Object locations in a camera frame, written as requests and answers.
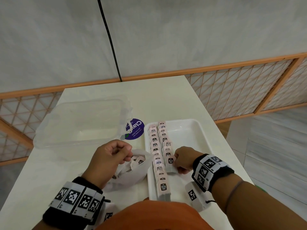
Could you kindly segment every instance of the black cable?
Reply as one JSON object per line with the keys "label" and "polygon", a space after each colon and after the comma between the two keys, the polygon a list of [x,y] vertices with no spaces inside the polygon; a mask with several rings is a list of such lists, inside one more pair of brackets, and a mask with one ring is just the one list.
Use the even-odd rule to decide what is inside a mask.
{"label": "black cable", "polygon": [[206,201],[206,203],[210,203],[210,202],[216,203],[216,201],[214,201],[214,200],[208,200],[208,201]]}
{"label": "black cable", "polygon": [[118,68],[118,65],[117,65],[117,60],[116,60],[116,56],[115,56],[115,51],[114,51],[114,47],[113,47],[111,35],[110,35],[110,32],[109,32],[108,25],[107,25],[107,23],[106,23],[106,18],[104,17],[104,13],[103,13],[103,10],[102,10],[101,1],[100,1],[100,0],[97,0],[97,1],[98,1],[100,13],[101,13],[101,16],[102,16],[104,25],[105,25],[105,27],[106,27],[106,32],[108,33],[108,37],[109,37],[109,41],[110,41],[110,44],[111,44],[111,48],[112,48],[112,52],[113,52],[113,57],[114,57],[114,61],[115,61],[117,73],[118,73],[118,76],[119,76],[120,81],[122,82],[122,77],[120,76],[120,73],[119,73],[119,68]]}

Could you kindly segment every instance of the orange clothing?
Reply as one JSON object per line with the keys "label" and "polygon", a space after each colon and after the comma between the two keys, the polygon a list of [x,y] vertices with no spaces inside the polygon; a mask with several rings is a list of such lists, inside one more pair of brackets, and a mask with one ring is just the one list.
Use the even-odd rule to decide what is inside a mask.
{"label": "orange clothing", "polygon": [[145,200],[135,203],[98,226],[97,230],[213,230],[185,203]]}

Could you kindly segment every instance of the white table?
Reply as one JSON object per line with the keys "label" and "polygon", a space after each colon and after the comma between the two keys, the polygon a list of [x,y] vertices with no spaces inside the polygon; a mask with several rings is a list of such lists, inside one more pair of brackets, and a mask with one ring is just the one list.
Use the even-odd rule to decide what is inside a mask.
{"label": "white table", "polygon": [[[155,98],[150,92],[152,88],[156,90]],[[245,181],[252,183],[184,76],[68,88],[58,104],[119,94],[129,98],[133,117],[142,120],[145,125],[161,120],[198,120],[207,133],[214,154],[228,163]],[[151,112],[153,106],[163,111]],[[145,149],[144,135],[129,143],[135,149]],[[86,169],[95,149],[96,146],[53,152],[34,148],[0,212],[0,228],[31,229],[41,220],[49,202],[62,185]],[[125,208],[148,197],[147,179],[125,191],[105,195],[121,209]],[[201,216],[214,229],[232,229],[216,204],[203,211]]]}

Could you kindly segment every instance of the round sticker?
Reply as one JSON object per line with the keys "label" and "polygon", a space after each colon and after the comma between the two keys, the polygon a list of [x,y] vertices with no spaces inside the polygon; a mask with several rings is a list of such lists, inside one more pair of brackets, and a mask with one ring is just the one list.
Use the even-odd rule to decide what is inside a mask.
{"label": "round sticker", "polygon": [[[137,139],[144,133],[144,123],[139,119],[131,120],[132,131],[125,135],[125,139]],[[129,124],[126,126],[126,131],[129,130]]]}

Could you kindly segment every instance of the transparent plastic lid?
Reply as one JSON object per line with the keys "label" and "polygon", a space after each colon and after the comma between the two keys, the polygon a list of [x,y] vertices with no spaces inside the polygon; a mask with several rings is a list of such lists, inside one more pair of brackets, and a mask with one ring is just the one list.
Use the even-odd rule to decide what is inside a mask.
{"label": "transparent plastic lid", "polygon": [[36,130],[36,148],[104,144],[132,129],[132,108],[126,96],[57,105]]}

